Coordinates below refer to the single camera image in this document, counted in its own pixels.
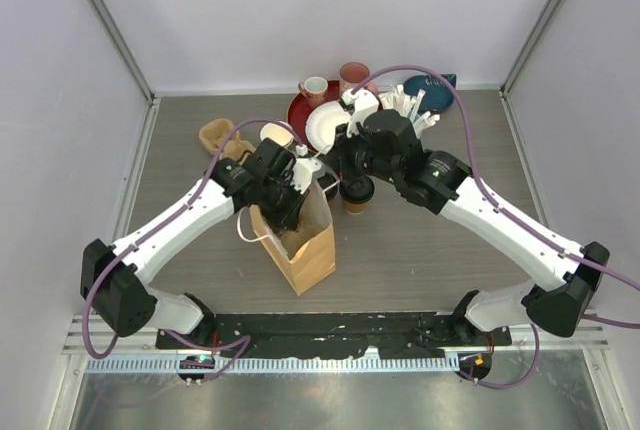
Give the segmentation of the brown paper bag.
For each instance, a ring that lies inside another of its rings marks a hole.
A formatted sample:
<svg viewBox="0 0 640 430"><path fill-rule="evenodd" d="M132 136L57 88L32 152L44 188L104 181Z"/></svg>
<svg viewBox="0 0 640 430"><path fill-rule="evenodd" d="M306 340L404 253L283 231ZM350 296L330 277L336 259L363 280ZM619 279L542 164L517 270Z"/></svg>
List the brown paper bag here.
<svg viewBox="0 0 640 430"><path fill-rule="evenodd" d="M322 225L323 230L301 247L294 256L287 254L278 238L278 234L283 230L272 227L257 206L250 207L248 212L254 237L248 238L244 235L242 217L245 210L240 210L236 217L236 232L239 238L246 243L260 242L298 296L335 271L336 244L333 216L318 181L311 185L299 217L311 217Z"/></svg>

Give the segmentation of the stack of paper cups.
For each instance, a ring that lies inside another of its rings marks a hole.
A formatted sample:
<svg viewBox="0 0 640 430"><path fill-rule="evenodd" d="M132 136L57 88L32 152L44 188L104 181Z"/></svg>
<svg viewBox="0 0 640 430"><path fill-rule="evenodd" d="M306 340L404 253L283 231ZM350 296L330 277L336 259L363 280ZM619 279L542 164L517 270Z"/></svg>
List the stack of paper cups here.
<svg viewBox="0 0 640 430"><path fill-rule="evenodd" d="M291 127L286 123L267 123L260 130L260 141L270 139L282 147L289 147L295 137Z"/></svg>

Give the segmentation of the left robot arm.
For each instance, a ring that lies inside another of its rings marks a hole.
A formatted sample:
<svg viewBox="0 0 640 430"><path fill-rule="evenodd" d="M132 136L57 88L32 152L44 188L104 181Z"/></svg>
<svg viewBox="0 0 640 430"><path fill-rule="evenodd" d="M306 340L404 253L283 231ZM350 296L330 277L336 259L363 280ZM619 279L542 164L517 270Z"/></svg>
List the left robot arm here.
<svg viewBox="0 0 640 430"><path fill-rule="evenodd" d="M294 230L321 163L266 139L239 163L219 159L180 200L137 231L84 249L81 296L116 336L153 327L193 349L213 342L215 317L195 296L152 288L160 270L213 226L258 207L278 229Z"/></svg>

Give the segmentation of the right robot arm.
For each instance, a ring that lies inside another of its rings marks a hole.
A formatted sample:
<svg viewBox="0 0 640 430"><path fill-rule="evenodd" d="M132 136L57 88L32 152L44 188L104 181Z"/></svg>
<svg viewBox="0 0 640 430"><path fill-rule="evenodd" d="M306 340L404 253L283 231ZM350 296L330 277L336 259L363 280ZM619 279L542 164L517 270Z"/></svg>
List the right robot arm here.
<svg viewBox="0 0 640 430"><path fill-rule="evenodd" d="M423 149L413 125L394 110L340 124L327 156L345 182L375 177L391 184L407 202L467 228L529 276L501 290L468 292L451 321L457 341L472 345L490 331L519 324L558 337L574 334L600 284L593 266L607 263L606 247L582 246L531 219L454 155Z"/></svg>

